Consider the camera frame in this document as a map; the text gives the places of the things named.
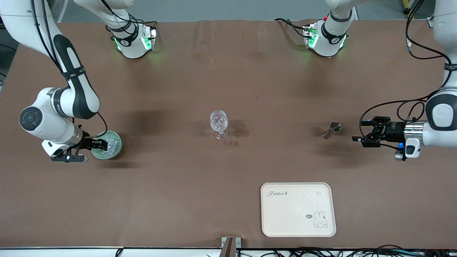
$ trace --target metal jigger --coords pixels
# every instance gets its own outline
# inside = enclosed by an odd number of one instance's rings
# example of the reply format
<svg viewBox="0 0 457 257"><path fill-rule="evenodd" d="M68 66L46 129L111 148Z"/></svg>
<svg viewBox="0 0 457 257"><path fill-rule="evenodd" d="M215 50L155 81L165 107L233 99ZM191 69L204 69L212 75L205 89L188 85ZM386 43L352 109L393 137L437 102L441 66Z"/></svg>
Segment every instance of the metal jigger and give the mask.
<svg viewBox="0 0 457 257"><path fill-rule="evenodd" d="M332 122L330 124L329 130L324 131L321 135L323 139L329 139L332 133L341 131L341 124L339 122Z"/></svg>

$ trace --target rabbit cartoon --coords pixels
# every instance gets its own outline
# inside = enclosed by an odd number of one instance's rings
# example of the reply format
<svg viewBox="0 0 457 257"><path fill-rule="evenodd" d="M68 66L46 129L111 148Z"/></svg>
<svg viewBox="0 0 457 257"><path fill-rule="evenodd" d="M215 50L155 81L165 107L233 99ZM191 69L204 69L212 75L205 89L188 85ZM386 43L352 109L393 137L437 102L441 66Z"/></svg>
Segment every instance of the rabbit cartoon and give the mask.
<svg viewBox="0 0 457 257"><path fill-rule="evenodd" d="M315 212L314 213L314 227L315 228L326 228L327 219L325 218L324 212Z"/></svg>

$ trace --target green led light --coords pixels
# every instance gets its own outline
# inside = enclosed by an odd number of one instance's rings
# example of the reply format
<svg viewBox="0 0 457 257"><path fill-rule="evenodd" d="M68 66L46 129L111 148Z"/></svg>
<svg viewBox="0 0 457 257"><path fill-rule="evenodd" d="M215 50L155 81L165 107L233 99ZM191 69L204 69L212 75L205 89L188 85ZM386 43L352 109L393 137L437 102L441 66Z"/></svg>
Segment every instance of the green led light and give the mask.
<svg viewBox="0 0 457 257"><path fill-rule="evenodd" d="M340 48L343 47L343 44L344 44L344 40L346 39L346 36L343 37L343 39L341 40L341 45L340 45Z"/></svg>
<svg viewBox="0 0 457 257"><path fill-rule="evenodd" d="M121 47L119 46L119 43L117 42L116 38L114 38L114 42L116 42L117 49L120 51L120 50L121 50Z"/></svg>
<svg viewBox="0 0 457 257"><path fill-rule="evenodd" d="M141 38L142 42L143 42L143 45L144 45L144 48L146 48L146 50L149 50L151 49L151 40L147 39L147 38Z"/></svg>
<svg viewBox="0 0 457 257"><path fill-rule="evenodd" d="M314 36L309 40L309 47L314 48L316 46L316 42L319 39L319 34L315 33Z"/></svg>

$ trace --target metal bracket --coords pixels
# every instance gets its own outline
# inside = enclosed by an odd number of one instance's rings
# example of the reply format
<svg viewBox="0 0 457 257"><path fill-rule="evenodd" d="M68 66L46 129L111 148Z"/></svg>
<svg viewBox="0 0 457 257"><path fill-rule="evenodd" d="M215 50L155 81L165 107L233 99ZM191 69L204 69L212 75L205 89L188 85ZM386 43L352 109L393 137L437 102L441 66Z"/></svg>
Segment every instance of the metal bracket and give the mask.
<svg viewBox="0 0 457 257"><path fill-rule="evenodd" d="M429 27L433 28L433 16L427 18L427 22L429 23Z"/></svg>
<svg viewBox="0 0 457 257"><path fill-rule="evenodd" d="M241 247L241 237L223 237L221 238L221 254L219 257L235 257L236 249Z"/></svg>
<svg viewBox="0 0 457 257"><path fill-rule="evenodd" d="M232 236L226 236L221 238L221 247L224 247L225 242L227 241L227 238L232 237ZM241 237L233 237L235 239L235 245L236 248L241 248Z"/></svg>

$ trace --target floor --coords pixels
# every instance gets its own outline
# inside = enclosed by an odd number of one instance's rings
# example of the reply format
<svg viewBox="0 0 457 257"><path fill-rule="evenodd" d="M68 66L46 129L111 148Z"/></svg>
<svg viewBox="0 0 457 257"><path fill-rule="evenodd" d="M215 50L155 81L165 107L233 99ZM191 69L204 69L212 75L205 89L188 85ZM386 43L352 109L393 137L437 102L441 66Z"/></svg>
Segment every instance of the floor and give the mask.
<svg viewBox="0 0 457 257"><path fill-rule="evenodd" d="M426 0L415 18L425 19L433 14L435 0ZM360 20L402 20L404 4L402 0L373 0L357 6ZM158 22L186 22L200 20L273 20L288 18L303 20L320 19L329 9L324 0L136 0L128 10L137 18L154 19ZM68 1L62 22L101 22L101 20ZM0 44L17 48L18 43L6 30L0 30ZM0 45L0 73L8 74L14 57L14 50ZM0 91L4 77L0 74Z"/></svg>

